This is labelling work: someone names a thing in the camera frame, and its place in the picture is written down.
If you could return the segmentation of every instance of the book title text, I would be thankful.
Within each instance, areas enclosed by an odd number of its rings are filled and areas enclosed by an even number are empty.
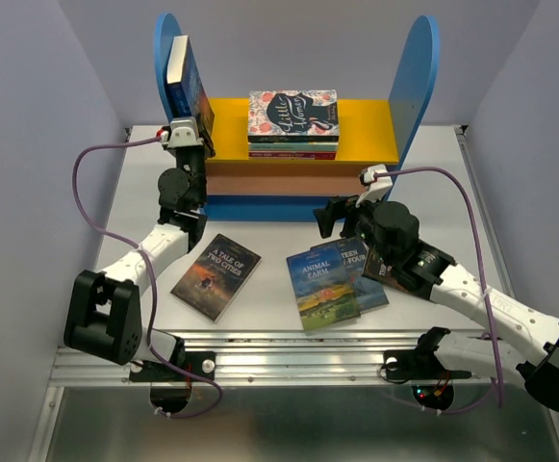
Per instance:
[[[328,274],[328,267],[330,267],[328,262],[320,262],[304,267],[302,272],[306,272],[307,278],[312,279],[314,277],[322,276],[323,274]]]
[[[240,276],[242,274],[242,268],[244,267],[244,263],[241,263],[237,259],[235,259],[232,255],[229,255],[225,252],[222,252],[219,249],[215,249],[212,252],[209,252],[209,259],[222,268],[232,272],[236,276]]]
[[[358,250],[348,250],[347,252],[342,252],[341,256],[343,257],[344,265],[362,262],[367,258],[366,255],[359,255]]]

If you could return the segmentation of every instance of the animal farm book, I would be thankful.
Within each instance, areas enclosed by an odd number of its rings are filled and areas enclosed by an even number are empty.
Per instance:
[[[343,258],[335,246],[288,257],[288,268],[304,330],[360,317]]]

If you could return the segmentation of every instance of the screw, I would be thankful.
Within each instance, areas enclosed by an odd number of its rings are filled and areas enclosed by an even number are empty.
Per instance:
[[[211,373],[215,370],[215,362],[210,359],[205,359],[202,361],[202,371],[204,373]]]

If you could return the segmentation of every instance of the blue book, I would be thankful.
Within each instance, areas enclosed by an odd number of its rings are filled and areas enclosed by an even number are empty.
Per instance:
[[[336,246],[343,258],[343,265],[347,270],[349,283],[352,285],[356,301],[361,313],[374,308],[388,305],[388,298],[384,287],[377,282],[363,276],[368,251],[358,238],[339,239],[332,243],[322,244],[313,248]]]
[[[336,246],[288,257],[288,268],[304,330],[360,317],[343,258]]]
[[[202,86],[189,36],[175,37],[172,41],[165,79],[174,113],[180,117],[194,116],[198,131],[210,138],[215,114]]]

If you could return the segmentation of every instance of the book stack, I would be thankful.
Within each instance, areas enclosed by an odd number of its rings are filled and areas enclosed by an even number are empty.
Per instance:
[[[341,239],[288,257],[304,330],[357,320],[388,304],[381,283],[393,280],[358,238]]]
[[[249,93],[249,158],[332,161],[339,145],[335,90]]]

